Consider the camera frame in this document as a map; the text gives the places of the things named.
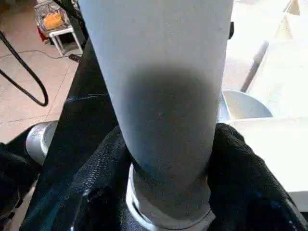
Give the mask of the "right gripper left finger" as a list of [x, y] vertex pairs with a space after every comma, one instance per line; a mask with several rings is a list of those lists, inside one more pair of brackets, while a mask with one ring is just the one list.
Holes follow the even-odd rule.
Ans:
[[79, 169], [69, 188], [72, 231], [120, 230], [121, 198], [130, 156], [122, 132], [115, 127]]

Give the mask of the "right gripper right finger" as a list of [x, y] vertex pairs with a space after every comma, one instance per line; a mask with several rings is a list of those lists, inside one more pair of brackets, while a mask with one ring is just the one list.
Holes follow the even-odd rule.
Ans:
[[233, 127], [216, 125], [208, 165], [210, 231], [305, 231], [290, 195]]

